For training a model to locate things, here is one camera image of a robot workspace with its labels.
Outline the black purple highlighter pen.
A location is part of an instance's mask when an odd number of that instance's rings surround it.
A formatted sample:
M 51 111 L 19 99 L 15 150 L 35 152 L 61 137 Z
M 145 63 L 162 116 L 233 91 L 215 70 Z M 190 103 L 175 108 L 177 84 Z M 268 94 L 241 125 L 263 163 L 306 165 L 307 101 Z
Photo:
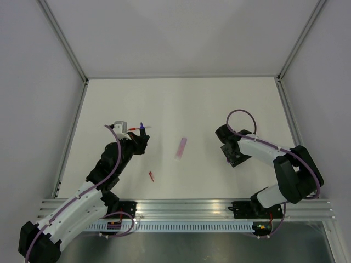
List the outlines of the black purple highlighter pen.
M 145 127 L 144 127 L 142 122 L 140 123 L 139 131 L 140 131 L 140 136 L 145 136 L 146 135 Z

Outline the pink marker pen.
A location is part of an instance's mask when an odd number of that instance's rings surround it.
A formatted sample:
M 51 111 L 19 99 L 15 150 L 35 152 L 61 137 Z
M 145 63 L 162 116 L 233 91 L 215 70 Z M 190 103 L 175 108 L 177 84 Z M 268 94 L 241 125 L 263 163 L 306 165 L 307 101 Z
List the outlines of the pink marker pen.
M 184 149 L 186 147 L 186 143 L 187 143 L 187 138 L 183 137 L 179 143 L 179 146 L 178 146 L 178 149 L 177 149 L 177 152 L 175 154 L 175 159 L 176 160 L 180 160 L 182 158 L 182 155 L 183 155 L 183 152 L 184 152 Z

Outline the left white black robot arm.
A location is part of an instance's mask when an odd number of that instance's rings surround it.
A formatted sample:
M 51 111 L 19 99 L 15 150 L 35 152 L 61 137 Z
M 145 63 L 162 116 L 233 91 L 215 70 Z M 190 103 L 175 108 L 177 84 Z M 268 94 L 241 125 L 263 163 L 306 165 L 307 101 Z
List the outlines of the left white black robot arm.
M 114 133 L 116 141 L 105 146 L 82 186 L 45 218 L 23 225 L 18 251 L 25 262 L 57 262 L 89 225 L 118 214 L 120 199 L 111 190 L 132 157 L 145 153 L 150 137 L 143 128 L 139 132 Z

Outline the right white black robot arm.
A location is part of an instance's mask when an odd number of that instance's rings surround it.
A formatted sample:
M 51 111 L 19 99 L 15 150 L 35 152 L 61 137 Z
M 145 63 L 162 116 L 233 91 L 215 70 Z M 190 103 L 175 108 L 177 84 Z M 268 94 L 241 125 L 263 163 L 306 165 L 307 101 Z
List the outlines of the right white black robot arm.
M 296 204 L 312 193 L 319 193 L 324 180 L 309 151 L 298 145 L 281 148 L 256 137 L 248 130 L 231 131 L 223 125 L 215 131 L 223 144 L 220 148 L 227 162 L 237 167 L 255 158 L 274 168 L 277 183 L 250 197 L 249 212 L 255 218 L 275 213 L 281 204 Z

